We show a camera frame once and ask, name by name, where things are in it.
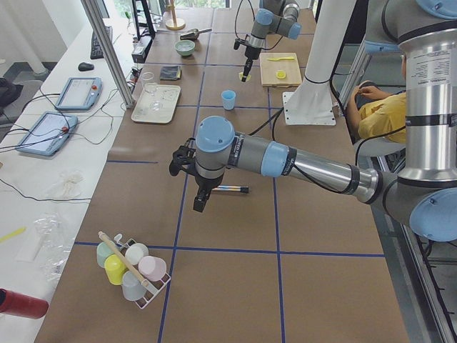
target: table surface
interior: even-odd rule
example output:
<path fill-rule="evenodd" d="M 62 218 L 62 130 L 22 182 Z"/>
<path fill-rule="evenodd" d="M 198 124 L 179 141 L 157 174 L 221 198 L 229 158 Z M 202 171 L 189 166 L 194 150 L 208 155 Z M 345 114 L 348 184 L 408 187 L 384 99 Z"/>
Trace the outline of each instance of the table surface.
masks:
<path fill-rule="evenodd" d="M 107 20 L 114 28 L 113 42 L 119 62 L 125 75 L 134 66 L 130 53 L 133 50 L 131 37 L 125 32 L 126 21 Z M 90 43 L 92 28 L 85 26 L 68 48 L 62 59 L 54 67 L 41 90 L 45 94 L 59 93 L 69 77 L 101 77 L 103 90 L 97 103 L 87 112 L 73 113 L 79 118 L 75 135 L 71 136 L 60 151 L 53 157 L 41 158 L 6 151 L 6 146 L 15 146 L 24 135 L 23 131 L 15 131 L 5 137 L 0 144 L 0 161 L 4 164 L 0 169 L 0 179 L 14 185 L 24 195 L 37 199 L 49 198 L 48 193 L 53 185 L 65 180 L 63 175 L 80 173 L 83 180 L 78 183 L 78 198 L 91 198 L 106 156 L 113 144 L 116 132 L 124 116 L 125 106 L 119 93 L 111 92 L 116 85 L 105 59 L 90 60 Z M 80 72 L 78 64 L 87 61 L 94 64 L 94 70 Z M 108 100 L 110 93 L 113 98 L 106 104 L 103 113 L 97 111 Z M 30 128 L 45 111 L 54 111 L 53 106 L 45 99 L 33 101 L 26 107 L 12 129 Z M 48 281 L 43 266 L 49 266 L 48 260 L 56 257 L 56 251 L 42 247 L 35 260 L 19 261 L 17 258 L 26 247 L 39 244 L 40 237 L 36 233 L 34 222 L 45 214 L 56 214 L 61 220 L 62 235 L 66 250 L 71 248 L 78 233 L 82 220 L 89 206 L 89 201 L 78 202 L 37 202 L 21 197 L 18 192 L 5 184 L 0 184 L 0 237 L 20 227 L 26 231 L 17 237 L 0 244 L 1 285 L 0 287 L 15 292 L 28 294 L 51 301 L 56 282 Z M 32 342 L 41 326 L 43 319 L 26 319 L 14 316 L 0 318 L 0 337 L 3 342 Z"/>
<path fill-rule="evenodd" d="M 202 214 L 192 210 L 195 181 L 169 176 L 172 152 L 203 118 L 225 116 L 250 132 L 281 107 L 283 90 L 261 87 L 258 64 L 250 82 L 238 79 L 245 60 L 233 50 L 235 13 L 178 10 L 186 28 L 214 28 L 190 57 L 173 49 L 178 32 L 157 34 L 144 71 L 182 66 L 181 80 L 162 82 L 181 87 L 174 118 L 137 124 L 126 111 L 36 342 L 408 342 L 369 207 L 297 179 L 228 170 L 224 184 L 250 193 L 214 192 Z M 303 71 L 312 13 L 302 11 L 300 22 L 298 41 L 283 39 L 273 51 L 296 52 Z M 249 11 L 238 23 L 240 34 L 250 31 Z M 233 111 L 221 107 L 224 89 L 237 92 Z M 352 163 L 344 120 L 336 123 L 286 126 L 281 117 L 275 133 Z M 171 283 L 147 308 L 126 301 L 98 267 L 99 230 L 134 238 L 166 261 Z"/>

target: tablet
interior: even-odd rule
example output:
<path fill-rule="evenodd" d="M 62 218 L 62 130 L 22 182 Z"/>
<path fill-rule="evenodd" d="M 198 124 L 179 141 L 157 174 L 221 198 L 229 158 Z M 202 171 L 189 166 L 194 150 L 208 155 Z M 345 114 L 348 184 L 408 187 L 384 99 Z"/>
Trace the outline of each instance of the tablet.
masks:
<path fill-rule="evenodd" d="M 101 92 L 99 77 L 71 77 L 57 99 L 59 111 L 88 111 Z"/>
<path fill-rule="evenodd" d="M 16 150 L 28 154 L 52 156 L 75 130 L 78 117 L 56 112 L 44 112 L 18 143 Z"/>

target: bowl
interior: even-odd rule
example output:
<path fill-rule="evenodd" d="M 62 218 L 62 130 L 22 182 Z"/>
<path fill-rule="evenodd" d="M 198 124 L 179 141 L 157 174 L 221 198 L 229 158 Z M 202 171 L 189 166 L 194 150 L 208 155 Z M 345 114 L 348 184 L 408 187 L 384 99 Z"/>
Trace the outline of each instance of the bowl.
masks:
<path fill-rule="evenodd" d="M 182 41 L 177 41 L 176 44 L 174 44 L 174 48 L 181 56 L 190 56 L 195 50 L 195 43 L 188 39 L 183 39 Z"/>

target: yellow shirt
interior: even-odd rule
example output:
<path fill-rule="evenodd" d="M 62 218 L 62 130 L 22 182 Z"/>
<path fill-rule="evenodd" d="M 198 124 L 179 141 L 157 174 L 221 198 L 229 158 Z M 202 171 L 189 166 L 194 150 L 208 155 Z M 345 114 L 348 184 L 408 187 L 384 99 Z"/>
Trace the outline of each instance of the yellow shirt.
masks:
<path fill-rule="evenodd" d="M 406 92 L 365 104 L 359 113 L 362 120 L 358 125 L 358 135 L 362 139 L 400 129 L 405 126 Z M 397 143 L 406 143 L 406 130 L 386 138 Z"/>

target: white table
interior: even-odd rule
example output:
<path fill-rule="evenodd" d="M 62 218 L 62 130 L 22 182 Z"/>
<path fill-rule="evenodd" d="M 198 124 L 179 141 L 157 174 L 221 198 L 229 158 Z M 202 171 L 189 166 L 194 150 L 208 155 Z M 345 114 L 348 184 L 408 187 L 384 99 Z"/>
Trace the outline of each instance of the white table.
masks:
<path fill-rule="evenodd" d="M 126 33 L 126 21 L 107 21 L 112 25 L 113 42 L 124 75 L 128 75 L 131 67 L 136 66 L 131 58 L 133 46 L 131 37 Z M 79 121 L 87 119 L 108 99 L 110 91 L 116 85 L 109 71 L 105 59 L 90 60 L 92 28 L 86 26 L 76 37 L 62 59 L 51 72 L 42 86 L 45 94 L 59 93 L 69 77 L 81 76 L 101 77 L 103 82 L 102 93 L 91 111 L 76 113 Z M 78 65 L 87 61 L 94 64 L 92 71 L 80 72 Z M 19 126 L 30 128 L 44 111 L 52 111 L 52 105 L 46 99 L 30 103 L 19 117 L 13 129 Z M 78 198 L 91 198 L 105 165 L 108 150 L 114 141 L 121 124 L 125 107 L 119 93 L 104 107 L 110 116 L 98 111 L 88 120 L 77 126 L 77 134 L 85 136 L 92 142 L 101 141 L 107 134 L 112 123 L 112 131 L 102 143 L 94 145 L 81 136 L 72 136 L 64 147 L 51 158 L 33 157 L 8 151 L 0 153 L 0 161 L 4 164 L 0 169 L 0 179 L 8 182 L 25 195 L 39 199 L 47 198 L 50 187 L 61 180 L 61 173 L 79 171 L 83 180 L 78 183 L 81 191 Z M 5 137 L 0 146 L 14 146 L 18 144 L 24 133 L 15 131 Z M 52 252 L 45 248 L 40 249 L 32 262 L 16 260 L 18 252 L 26 242 L 38 242 L 34 221 L 45 213 L 58 214 L 66 242 L 72 244 L 82 220 L 89 206 L 89 201 L 82 202 L 37 202 L 25 199 L 17 191 L 0 184 L 0 237 L 20 227 L 26 231 L 4 243 L 0 243 L 0 288 L 14 292 L 28 294 L 33 297 L 51 301 L 56 283 L 46 280 L 41 267 Z M 41 326 L 43 319 L 27 319 L 4 315 L 0 316 L 0 337 L 2 342 L 32 342 Z"/>

